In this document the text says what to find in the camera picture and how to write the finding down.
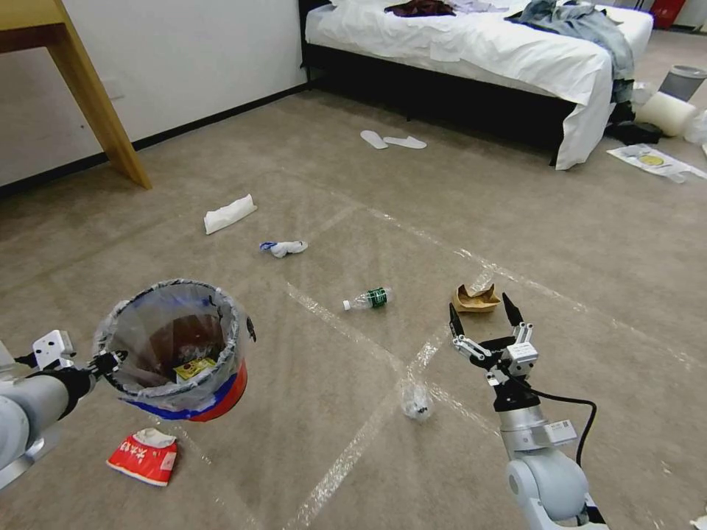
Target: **plastic bag on floor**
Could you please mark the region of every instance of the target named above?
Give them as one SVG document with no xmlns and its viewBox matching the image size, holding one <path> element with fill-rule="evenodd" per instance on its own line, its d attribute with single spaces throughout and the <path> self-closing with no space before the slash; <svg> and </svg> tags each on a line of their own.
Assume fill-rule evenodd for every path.
<svg viewBox="0 0 707 530">
<path fill-rule="evenodd" d="M 650 83 L 634 82 L 633 92 L 631 94 L 631 103 L 633 104 L 633 108 L 636 109 L 638 107 L 643 107 L 643 105 L 645 105 L 656 92 L 657 90 L 655 89 L 655 86 Z"/>
<path fill-rule="evenodd" d="M 237 374 L 252 329 L 245 311 L 221 289 L 168 280 L 119 303 L 96 331 L 94 354 L 126 350 L 118 371 L 107 377 L 122 399 L 188 419 L 213 406 L 217 390 Z M 185 371 L 189 363 L 200 369 Z"/>
<path fill-rule="evenodd" d="M 408 418 L 423 422 L 432 414 L 432 398 L 424 385 L 407 385 L 403 387 L 401 407 Z"/>
<path fill-rule="evenodd" d="M 691 144 L 707 144 L 707 110 L 695 116 L 685 131 L 685 139 Z"/>
</svg>

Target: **blue stripe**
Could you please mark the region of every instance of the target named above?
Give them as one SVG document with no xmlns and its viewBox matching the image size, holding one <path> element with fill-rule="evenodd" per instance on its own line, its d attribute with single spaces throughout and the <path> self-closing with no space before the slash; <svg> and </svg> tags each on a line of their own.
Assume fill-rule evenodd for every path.
<svg viewBox="0 0 707 530">
<path fill-rule="evenodd" d="M 231 387 L 236 382 L 236 377 L 238 377 L 237 373 L 229 377 L 228 380 L 223 385 L 221 385 L 217 391 L 214 392 L 214 404 L 209 406 L 207 409 L 203 409 L 200 411 L 189 409 L 184 409 L 181 411 L 168 411 L 160 409 L 156 406 L 147 405 L 146 403 L 138 403 L 137 401 L 131 400 L 125 401 L 127 403 L 130 403 L 130 405 L 135 405 L 136 407 L 144 410 L 145 412 L 149 412 L 150 414 L 159 416 L 163 420 L 188 420 L 189 418 L 193 418 L 194 416 L 198 416 L 199 414 L 203 414 L 204 412 L 208 412 L 214 409 L 219 403 L 221 403 L 223 401 L 223 398 L 226 397 L 228 391 L 231 390 Z"/>
</svg>

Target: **table leg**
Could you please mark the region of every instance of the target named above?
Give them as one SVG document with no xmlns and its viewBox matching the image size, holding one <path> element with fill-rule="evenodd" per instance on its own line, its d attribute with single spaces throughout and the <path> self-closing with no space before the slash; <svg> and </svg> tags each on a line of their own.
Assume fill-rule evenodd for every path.
<svg viewBox="0 0 707 530">
<path fill-rule="evenodd" d="M 54 43 L 47 46 L 50 55 L 116 169 L 145 189 L 151 189 L 150 179 L 105 93 L 76 29 L 63 6 L 60 9 L 64 11 L 66 22 L 53 27 L 56 38 Z"/>
</svg>

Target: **trash bin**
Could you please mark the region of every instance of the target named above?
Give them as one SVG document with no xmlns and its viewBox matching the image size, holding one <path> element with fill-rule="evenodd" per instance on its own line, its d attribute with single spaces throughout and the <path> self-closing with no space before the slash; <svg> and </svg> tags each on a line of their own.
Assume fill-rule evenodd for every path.
<svg viewBox="0 0 707 530">
<path fill-rule="evenodd" d="M 248 337 L 253 324 L 233 298 L 177 279 L 119 303 L 96 331 L 94 354 L 128 352 L 106 378 L 122 400 L 165 420 L 209 421 L 245 391 Z"/>
<path fill-rule="evenodd" d="M 665 76 L 658 90 L 686 102 L 702 85 L 705 78 L 707 78 L 707 71 L 692 66 L 675 65 Z"/>
</svg>

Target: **beige carpet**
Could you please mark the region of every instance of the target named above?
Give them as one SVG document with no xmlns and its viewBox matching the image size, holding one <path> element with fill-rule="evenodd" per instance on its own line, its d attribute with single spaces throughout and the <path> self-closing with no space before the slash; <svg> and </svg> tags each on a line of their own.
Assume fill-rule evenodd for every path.
<svg viewBox="0 0 707 530">
<path fill-rule="evenodd" d="M 658 33 L 638 77 L 660 82 L 688 55 L 707 66 L 707 39 Z M 363 129 L 429 146 L 376 151 Z M 230 292 L 258 343 L 231 413 L 161 424 L 181 451 L 166 489 L 105 465 L 155 420 L 103 383 L 62 421 L 61 446 L 0 493 L 1 525 L 524 528 L 493 392 L 446 328 L 454 287 L 493 281 L 535 323 L 534 384 L 599 404 L 584 462 L 611 528 L 688 528 L 707 497 L 707 183 L 642 173 L 612 146 L 558 173 L 546 153 L 312 91 L 141 152 L 152 191 L 100 167 L 3 199 L 0 338 L 14 354 L 60 328 L 84 361 L 116 302 L 173 277 Z M 659 148 L 707 170 L 696 146 Z M 258 211 L 205 236 L 204 213 L 246 193 Z M 279 261 L 258 253 L 267 239 L 310 248 Z M 385 309 L 341 311 L 380 285 L 397 294 Z M 464 323 L 478 339 L 507 331 L 502 311 Z M 436 398 L 424 425 L 400 410 L 408 377 Z"/>
</svg>

